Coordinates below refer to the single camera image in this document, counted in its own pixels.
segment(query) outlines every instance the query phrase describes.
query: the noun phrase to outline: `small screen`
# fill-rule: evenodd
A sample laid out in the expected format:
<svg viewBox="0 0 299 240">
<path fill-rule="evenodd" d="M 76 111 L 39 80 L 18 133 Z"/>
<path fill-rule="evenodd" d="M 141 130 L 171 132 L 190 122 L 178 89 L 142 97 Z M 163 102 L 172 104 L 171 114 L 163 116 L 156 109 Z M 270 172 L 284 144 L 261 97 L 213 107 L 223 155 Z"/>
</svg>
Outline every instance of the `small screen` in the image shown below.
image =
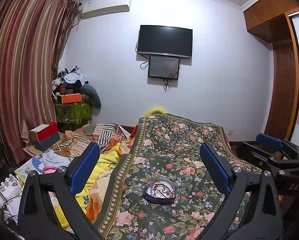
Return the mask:
<svg viewBox="0 0 299 240">
<path fill-rule="evenodd" d="M 138 53 L 192 58 L 193 30 L 141 25 Z"/>
<path fill-rule="evenodd" d="M 151 56 L 148 67 L 148 76 L 178 79 L 179 60 L 179 58 Z"/>
</svg>

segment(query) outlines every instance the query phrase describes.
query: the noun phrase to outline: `orange box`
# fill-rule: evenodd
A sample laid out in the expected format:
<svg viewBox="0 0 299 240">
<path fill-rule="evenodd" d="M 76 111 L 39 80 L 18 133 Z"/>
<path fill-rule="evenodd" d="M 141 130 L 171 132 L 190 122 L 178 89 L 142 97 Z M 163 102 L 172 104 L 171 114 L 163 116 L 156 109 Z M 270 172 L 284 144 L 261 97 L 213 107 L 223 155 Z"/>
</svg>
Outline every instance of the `orange box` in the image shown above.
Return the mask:
<svg viewBox="0 0 299 240">
<path fill-rule="evenodd" d="M 82 94 L 70 94 L 70 95 L 60 95 L 57 101 L 61 104 L 80 102 L 82 100 Z"/>
</svg>

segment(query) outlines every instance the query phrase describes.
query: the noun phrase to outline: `cardboard box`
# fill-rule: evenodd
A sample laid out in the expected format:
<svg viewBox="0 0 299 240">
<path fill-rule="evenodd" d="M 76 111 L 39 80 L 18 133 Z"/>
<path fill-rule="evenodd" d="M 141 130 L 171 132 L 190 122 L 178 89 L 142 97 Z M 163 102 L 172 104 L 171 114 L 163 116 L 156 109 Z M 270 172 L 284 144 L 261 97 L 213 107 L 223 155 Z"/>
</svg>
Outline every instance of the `cardboard box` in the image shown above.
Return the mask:
<svg viewBox="0 0 299 240">
<path fill-rule="evenodd" d="M 46 122 L 29 131 L 32 142 L 41 142 L 52 134 L 58 132 L 57 123 Z"/>
<path fill-rule="evenodd" d="M 57 96 L 57 101 L 60 104 L 67 104 L 73 102 L 80 102 L 82 100 L 82 94 L 70 94 L 70 95 L 60 95 Z"/>
<path fill-rule="evenodd" d="M 57 143 L 60 140 L 60 136 L 58 131 L 51 136 L 47 137 L 45 140 L 41 142 L 34 143 L 34 147 L 40 151 L 46 151 L 49 147 L 51 147 L 54 143 Z"/>
</svg>

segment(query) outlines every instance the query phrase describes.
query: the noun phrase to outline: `black tv screen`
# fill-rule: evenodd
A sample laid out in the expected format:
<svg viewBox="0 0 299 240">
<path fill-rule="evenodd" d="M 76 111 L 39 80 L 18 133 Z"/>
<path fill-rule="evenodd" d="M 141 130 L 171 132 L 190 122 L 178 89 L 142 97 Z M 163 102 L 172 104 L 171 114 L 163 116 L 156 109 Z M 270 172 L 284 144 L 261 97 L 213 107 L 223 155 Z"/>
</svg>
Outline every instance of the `black tv screen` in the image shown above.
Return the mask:
<svg viewBox="0 0 299 240">
<path fill-rule="evenodd" d="M 178 79 L 180 59 L 176 57 L 151 56 L 148 77 Z"/>
<path fill-rule="evenodd" d="M 141 25 L 137 52 L 192 58 L 192 43 L 191 29 Z"/>
</svg>

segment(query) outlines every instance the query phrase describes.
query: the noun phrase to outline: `white paper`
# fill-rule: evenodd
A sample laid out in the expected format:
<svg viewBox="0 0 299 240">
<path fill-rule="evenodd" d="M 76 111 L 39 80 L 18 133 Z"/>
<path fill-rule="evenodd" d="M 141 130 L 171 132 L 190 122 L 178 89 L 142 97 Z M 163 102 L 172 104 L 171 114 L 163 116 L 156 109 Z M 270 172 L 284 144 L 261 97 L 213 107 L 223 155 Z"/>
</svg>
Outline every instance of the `white paper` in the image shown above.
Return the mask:
<svg viewBox="0 0 299 240">
<path fill-rule="evenodd" d="M 41 125 L 37 126 L 36 128 L 32 129 L 31 132 L 40 132 L 41 130 L 45 129 L 48 126 L 49 126 L 49 124 L 41 124 Z"/>
<path fill-rule="evenodd" d="M 131 136 L 131 134 L 130 134 L 128 131 L 126 131 L 123 127 L 121 127 L 120 125 L 119 125 L 119 127 L 121 128 L 123 134 L 124 134 L 127 138 Z"/>
</svg>

